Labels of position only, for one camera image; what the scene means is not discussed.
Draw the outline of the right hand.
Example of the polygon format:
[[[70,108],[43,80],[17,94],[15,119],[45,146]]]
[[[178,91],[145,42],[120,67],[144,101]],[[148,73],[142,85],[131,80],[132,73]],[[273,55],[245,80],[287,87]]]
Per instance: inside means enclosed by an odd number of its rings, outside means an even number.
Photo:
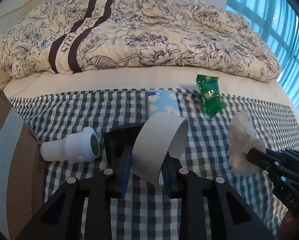
[[[278,227],[276,239],[299,240],[299,216],[294,217],[290,211],[287,211]]]

